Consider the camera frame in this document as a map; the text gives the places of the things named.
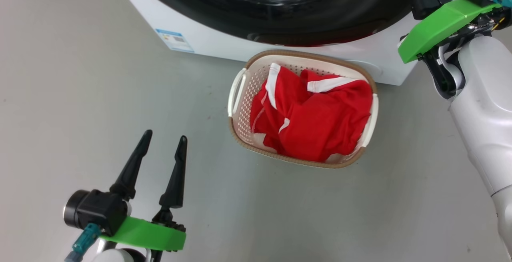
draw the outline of plastic basket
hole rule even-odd
[[[299,75],[302,70],[309,69],[320,75],[336,74],[349,78],[366,80],[373,90],[373,103],[370,117],[354,151],[346,156],[336,155],[328,161],[312,162],[287,157],[275,153],[273,149],[263,145],[262,136],[251,132],[250,111],[252,99],[261,90],[268,77],[270,64],[277,63]],[[252,57],[245,67],[236,75],[228,99],[229,129],[236,141],[243,147],[254,152],[296,164],[322,167],[342,168],[355,162],[366,149],[375,128],[378,113],[377,87],[371,76],[360,66],[338,60],[336,58],[308,54],[296,51],[270,50]]]

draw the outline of white washing machine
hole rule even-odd
[[[171,50],[247,61],[271,49],[311,52],[400,85],[399,39],[417,23],[410,0],[130,0]]]

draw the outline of washing machine door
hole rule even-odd
[[[221,32],[287,46],[318,46],[364,38],[397,22],[411,8],[410,0],[160,1]]]

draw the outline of sticker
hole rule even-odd
[[[177,51],[194,53],[194,50],[189,45],[189,43],[185,40],[182,34],[177,32],[171,32],[166,30],[155,29],[162,38],[162,40],[166,43],[166,45],[172,49]]]

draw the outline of red garment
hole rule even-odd
[[[370,116],[373,101],[364,80],[300,77],[273,63],[269,77],[252,101],[251,130],[264,133],[263,144],[279,154],[325,162],[332,154],[351,154]]]

